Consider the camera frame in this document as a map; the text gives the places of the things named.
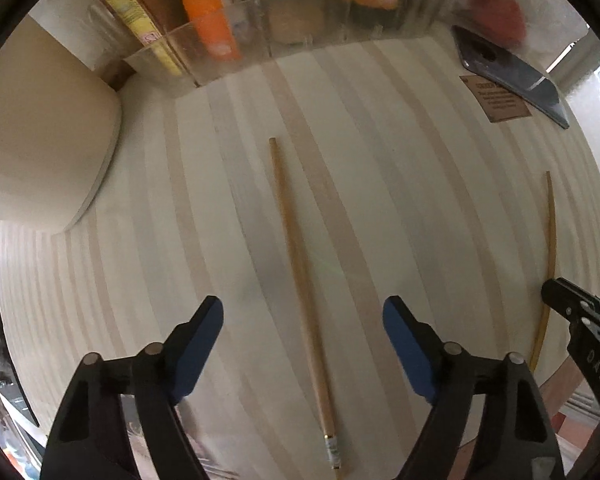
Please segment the cream round utensil holder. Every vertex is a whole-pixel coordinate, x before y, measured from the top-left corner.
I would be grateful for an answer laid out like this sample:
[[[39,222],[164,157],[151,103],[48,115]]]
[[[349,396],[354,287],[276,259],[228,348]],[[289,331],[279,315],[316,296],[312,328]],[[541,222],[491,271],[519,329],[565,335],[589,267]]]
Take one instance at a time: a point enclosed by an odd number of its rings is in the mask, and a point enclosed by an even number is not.
[[[70,229],[105,177],[121,119],[117,92],[24,18],[0,49],[0,220]]]

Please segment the clear condiment organizer tray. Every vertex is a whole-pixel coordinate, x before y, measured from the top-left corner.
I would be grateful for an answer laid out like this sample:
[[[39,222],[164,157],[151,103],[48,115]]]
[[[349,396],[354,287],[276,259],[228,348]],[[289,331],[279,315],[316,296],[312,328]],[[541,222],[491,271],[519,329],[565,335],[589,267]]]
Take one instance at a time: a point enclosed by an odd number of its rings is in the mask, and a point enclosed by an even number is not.
[[[223,11],[240,51],[236,61],[208,53],[192,23],[168,32],[163,40],[181,62],[172,76],[147,48],[126,58],[135,73],[172,96],[303,51],[368,40],[426,35],[444,0],[399,0],[394,10],[359,6],[352,0],[242,0]]]

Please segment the dark smartphone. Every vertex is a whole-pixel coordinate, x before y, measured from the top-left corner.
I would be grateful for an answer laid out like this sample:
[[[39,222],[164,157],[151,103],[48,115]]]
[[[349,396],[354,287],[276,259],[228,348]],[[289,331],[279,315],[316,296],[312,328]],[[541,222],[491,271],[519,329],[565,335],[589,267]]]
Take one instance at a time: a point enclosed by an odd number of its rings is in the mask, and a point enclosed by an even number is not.
[[[516,94],[563,129],[570,127],[557,87],[546,75],[469,29],[453,25],[451,32],[465,70]]]

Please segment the plastic bag with red item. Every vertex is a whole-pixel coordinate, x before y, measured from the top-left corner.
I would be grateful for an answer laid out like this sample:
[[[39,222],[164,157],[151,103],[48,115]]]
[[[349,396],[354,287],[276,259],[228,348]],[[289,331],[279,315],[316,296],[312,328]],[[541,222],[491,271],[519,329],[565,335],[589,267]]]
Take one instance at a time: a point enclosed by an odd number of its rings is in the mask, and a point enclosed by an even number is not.
[[[567,0],[445,0],[441,15],[547,63],[588,33],[585,19]]]

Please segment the wooden chopstick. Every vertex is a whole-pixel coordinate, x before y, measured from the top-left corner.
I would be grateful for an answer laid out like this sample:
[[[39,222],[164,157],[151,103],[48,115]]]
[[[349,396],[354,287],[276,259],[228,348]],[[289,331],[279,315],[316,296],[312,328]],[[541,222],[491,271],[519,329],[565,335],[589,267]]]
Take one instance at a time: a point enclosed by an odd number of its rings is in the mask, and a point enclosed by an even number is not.
[[[268,139],[273,166],[277,203],[282,218],[289,263],[298,298],[300,330],[304,352],[308,360],[311,385],[318,411],[318,420],[325,442],[327,459],[336,479],[342,478],[341,457],[332,396],[330,395],[327,367],[325,364],[320,323],[315,309],[314,287],[311,280],[309,260],[304,249],[302,233],[294,210],[290,184],[282,149],[276,138]]]
[[[557,262],[557,217],[556,217],[556,202],[555,191],[552,174],[550,170],[545,173],[547,187],[547,264],[546,278],[554,278]],[[538,323],[538,329],[535,333],[534,345],[532,348],[529,368],[534,373],[538,367],[540,355],[542,352],[544,339],[547,331],[548,320],[550,319],[550,308],[546,304],[542,304],[542,312]]]

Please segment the yellow seasoning box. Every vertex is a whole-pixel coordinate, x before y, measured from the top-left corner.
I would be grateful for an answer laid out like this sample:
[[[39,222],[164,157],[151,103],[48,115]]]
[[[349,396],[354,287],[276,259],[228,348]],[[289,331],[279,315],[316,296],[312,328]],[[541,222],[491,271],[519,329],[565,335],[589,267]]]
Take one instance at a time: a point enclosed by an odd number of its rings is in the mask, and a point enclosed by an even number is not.
[[[163,40],[170,11],[166,0],[102,0],[114,16],[132,32],[172,76],[183,73],[178,56]]]

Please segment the brown mat label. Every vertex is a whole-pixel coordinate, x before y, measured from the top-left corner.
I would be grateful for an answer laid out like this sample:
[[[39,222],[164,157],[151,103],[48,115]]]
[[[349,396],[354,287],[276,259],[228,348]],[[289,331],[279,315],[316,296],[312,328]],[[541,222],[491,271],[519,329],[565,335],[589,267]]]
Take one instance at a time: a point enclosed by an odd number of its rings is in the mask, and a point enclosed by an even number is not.
[[[478,101],[492,124],[531,116],[526,102],[520,96],[496,82],[478,75],[461,76],[460,80]]]

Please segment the striped cat kitchen mat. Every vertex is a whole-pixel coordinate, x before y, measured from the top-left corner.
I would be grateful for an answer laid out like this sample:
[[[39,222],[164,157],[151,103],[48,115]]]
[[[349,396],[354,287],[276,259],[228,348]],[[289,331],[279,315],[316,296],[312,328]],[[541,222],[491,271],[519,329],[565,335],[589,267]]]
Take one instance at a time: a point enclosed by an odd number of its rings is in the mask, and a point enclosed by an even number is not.
[[[312,298],[344,474],[388,479],[428,406],[381,321],[398,295],[476,356],[528,356],[548,260],[600,294],[600,84],[491,122],[446,32],[265,63],[172,98],[143,78],[69,231],[0,222],[0,307],[50,428],[81,356],[132,356],[201,300],[224,324],[179,406],[215,479],[328,479],[301,331]]]

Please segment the orange seasoning packet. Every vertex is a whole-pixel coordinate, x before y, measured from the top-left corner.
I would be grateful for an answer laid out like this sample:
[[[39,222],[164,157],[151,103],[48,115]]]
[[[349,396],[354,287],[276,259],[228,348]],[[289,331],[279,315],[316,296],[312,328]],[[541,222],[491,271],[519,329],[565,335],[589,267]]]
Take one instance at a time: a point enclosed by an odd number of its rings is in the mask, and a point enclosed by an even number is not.
[[[237,0],[182,0],[189,21],[208,53],[219,61],[240,59],[230,20],[223,9]]]

